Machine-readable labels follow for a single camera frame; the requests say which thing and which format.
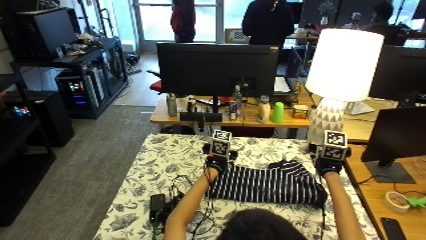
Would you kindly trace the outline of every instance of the white lamp shade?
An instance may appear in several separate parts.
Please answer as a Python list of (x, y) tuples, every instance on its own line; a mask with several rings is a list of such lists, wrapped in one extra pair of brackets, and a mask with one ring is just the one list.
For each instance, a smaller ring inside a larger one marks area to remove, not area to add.
[(320, 31), (306, 88), (320, 97), (355, 102), (368, 95), (383, 36), (350, 29)]

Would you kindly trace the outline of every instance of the dark hair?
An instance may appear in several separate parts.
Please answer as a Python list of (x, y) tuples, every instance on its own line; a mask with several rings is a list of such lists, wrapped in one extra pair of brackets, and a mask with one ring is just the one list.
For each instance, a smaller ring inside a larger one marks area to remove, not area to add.
[(390, 4), (390, 2), (383, 1), (375, 5), (374, 12), (383, 20), (387, 21), (394, 13), (394, 6)]
[(271, 211), (254, 208), (233, 215), (217, 240), (306, 239), (291, 223)]

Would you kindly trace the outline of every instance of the standing person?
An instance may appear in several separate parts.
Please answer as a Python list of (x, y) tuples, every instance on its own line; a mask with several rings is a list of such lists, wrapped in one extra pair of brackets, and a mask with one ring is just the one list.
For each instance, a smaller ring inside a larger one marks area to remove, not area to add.
[(293, 12), (285, 0), (254, 0), (243, 19), (242, 33), (250, 36), (250, 44), (278, 45), (294, 32)]
[(375, 26), (387, 26), (388, 25), (387, 21), (392, 15), (392, 12), (394, 12), (394, 7), (387, 1), (378, 3), (374, 6), (374, 13), (371, 16), (371, 22), (363, 28), (363, 31), (370, 32)]
[(170, 25), (177, 43), (191, 43), (195, 37), (194, 0), (171, 0)]

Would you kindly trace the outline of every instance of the table lamp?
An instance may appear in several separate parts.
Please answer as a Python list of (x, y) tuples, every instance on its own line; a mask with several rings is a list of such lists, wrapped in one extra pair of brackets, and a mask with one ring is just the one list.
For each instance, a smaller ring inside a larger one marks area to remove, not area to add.
[(342, 131), (343, 102), (368, 95), (383, 36), (350, 29), (320, 31), (306, 88), (322, 97), (310, 116), (307, 141), (320, 145), (323, 131)]

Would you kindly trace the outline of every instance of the box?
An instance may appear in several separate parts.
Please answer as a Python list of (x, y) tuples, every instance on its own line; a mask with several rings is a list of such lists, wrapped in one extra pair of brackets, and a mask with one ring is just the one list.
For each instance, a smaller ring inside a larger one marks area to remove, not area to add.
[(225, 43), (249, 44), (250, 37), (242, 34), (241, 28), (225, 28)]
[(293, 106), (293, 118), (306, 119), (307, 118), (309, 108), (306, 105), (294, 105)]

